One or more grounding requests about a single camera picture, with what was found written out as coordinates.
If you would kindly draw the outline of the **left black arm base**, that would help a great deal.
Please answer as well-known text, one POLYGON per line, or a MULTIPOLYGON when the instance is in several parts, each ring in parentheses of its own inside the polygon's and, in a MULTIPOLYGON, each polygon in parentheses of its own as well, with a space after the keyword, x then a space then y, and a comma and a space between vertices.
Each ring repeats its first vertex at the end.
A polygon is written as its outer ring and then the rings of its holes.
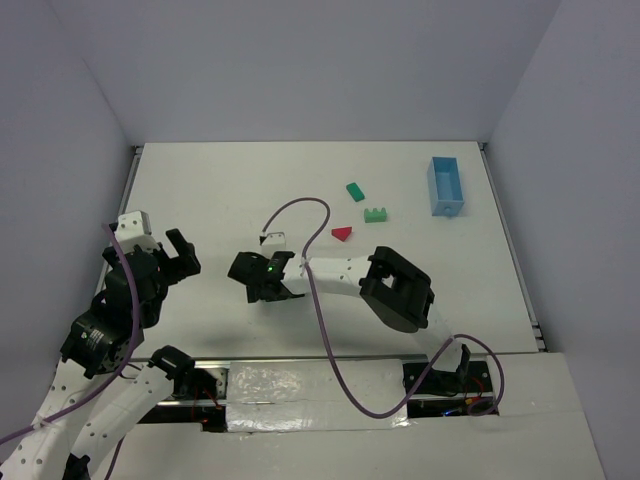
POLYGON ((227 431, 226 398, 229 369, 203 368, 175 347, 157 350, 147 363, 159 367, 172 382, 170 395, 141 420, 142 424, 192 423, 203 431, 227 431))

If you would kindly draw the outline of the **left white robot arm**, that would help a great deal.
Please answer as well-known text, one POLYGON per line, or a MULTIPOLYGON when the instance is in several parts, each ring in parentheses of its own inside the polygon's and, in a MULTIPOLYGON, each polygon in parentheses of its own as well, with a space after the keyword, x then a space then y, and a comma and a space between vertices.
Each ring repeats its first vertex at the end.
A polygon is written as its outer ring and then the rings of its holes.
POLYGON ((177 229, 169 257, 151 236, 126 245, 119 227, 105 231, 110 269, 87 311, 71 324, 45 400, 32 423, 2 438, 17 444, 1 464, 4 479, 88 479, 106 455, 158 402, 192 384, 195 361, 172 346, 158 349, 136 377, 98 414, 99 397, 120 377, 143 331, 155 326, 171 286, 200 273, 195 247, 177 229))

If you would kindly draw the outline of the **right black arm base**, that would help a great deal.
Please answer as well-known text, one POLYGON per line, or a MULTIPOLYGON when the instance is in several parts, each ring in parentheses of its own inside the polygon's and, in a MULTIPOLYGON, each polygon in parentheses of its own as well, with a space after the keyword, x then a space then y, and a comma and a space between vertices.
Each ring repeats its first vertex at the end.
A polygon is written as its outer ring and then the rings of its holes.
POLYGON ((478 399, 493 393, 488 365, 484 360, 472 360, 469 348, 462 346, 461 362, 454 372, 447 372, 437 363, 420 381, 427 362, 412 361, 402 364, 403 385, 412 399, 464 398, 478 399))

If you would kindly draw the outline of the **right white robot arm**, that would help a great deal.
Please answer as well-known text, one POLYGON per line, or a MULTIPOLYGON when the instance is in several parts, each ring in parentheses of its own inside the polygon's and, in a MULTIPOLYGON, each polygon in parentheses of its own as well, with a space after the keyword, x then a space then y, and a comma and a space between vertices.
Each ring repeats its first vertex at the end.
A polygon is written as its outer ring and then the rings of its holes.
POLYGON ((466 374, 469 351, 432 312, 431 278, 395 250, 379 246, 368 256, 305 258, 291 251, 271 257, 240 252, 228 277, 246 289, 250 303, 306 295, 341 295, 363 300, 388 328, 413 336, 435 370, 457 379, 466 374))

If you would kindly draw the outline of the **blue plastic box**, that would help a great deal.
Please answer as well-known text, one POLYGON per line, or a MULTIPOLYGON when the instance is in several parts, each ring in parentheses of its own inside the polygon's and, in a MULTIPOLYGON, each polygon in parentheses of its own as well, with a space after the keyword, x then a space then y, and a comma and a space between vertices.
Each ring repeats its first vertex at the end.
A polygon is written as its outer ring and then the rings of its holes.
POLYGON ((426 178, 431 214, 448 218, 458 216, 465 201, 457 159, 433 157, 426 178))

